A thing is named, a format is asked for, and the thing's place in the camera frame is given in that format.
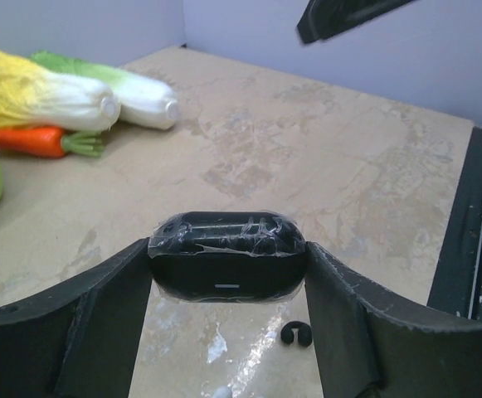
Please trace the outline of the black earbud charging case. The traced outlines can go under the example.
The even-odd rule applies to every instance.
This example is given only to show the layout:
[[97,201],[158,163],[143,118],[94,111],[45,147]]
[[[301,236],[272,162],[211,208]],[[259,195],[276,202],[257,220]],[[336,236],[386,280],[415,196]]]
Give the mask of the black earbud charging case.
[[190,211],[150,236],[153,279],[194,303],[274,303],[296,294],[308,253],[289,218],[271,211]]

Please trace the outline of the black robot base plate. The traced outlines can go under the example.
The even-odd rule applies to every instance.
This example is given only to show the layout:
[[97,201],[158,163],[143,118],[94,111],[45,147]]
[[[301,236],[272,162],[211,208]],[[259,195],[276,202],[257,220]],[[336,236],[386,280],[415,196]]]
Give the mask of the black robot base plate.
[[482,127],[470,136],[427,304],[482,321]]

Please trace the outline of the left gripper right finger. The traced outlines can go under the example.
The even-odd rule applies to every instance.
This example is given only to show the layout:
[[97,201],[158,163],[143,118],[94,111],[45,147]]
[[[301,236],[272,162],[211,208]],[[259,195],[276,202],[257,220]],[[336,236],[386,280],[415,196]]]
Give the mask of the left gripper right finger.
[[326,397],[482,397],[482,322],[413,302],[307,244],[305,291]]

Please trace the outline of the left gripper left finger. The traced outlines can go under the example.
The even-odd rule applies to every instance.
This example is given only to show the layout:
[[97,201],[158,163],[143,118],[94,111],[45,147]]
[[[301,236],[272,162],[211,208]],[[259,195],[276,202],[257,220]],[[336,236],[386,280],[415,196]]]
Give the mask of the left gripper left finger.
[[129,395],[152,283],[147,245],[0,307],[0,397]]

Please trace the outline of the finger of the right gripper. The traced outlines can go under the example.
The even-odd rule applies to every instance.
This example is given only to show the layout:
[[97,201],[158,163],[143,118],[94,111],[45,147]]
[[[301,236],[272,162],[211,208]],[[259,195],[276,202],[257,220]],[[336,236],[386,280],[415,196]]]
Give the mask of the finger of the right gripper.
[[296,30],[302,43],[327,41],[413,0],[310,0]]

